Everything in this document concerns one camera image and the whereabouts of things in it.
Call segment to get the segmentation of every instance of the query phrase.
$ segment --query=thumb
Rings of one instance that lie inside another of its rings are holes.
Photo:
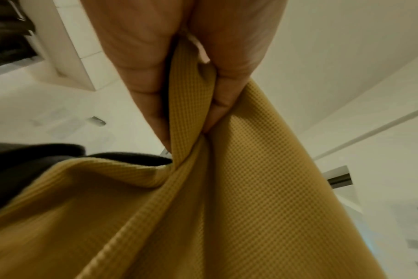
[[[214,96],[203,126],[203,133],[209,132],[229,112],[249,81],[249,78],[249,75],[241,78],[217,77]]]

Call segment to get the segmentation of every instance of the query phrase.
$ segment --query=waffle knit fabric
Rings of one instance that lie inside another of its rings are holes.
[[[253,81],[200,133],[215,78],[180,41],[169,76],[173,163],[51,167],[0,210],[0,278],[384,278]]]

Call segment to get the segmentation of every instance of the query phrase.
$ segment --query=ceiling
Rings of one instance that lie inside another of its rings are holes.
[[[418,56],[418,0],[289,0],[255,81],[302,133]]]

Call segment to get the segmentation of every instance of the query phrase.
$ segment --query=textured fabric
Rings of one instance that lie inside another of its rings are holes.
[[[173,163],[58,163],[0,210],[0,278],[384,278],[254,82],[200,134],[216,72],[181,41]]]

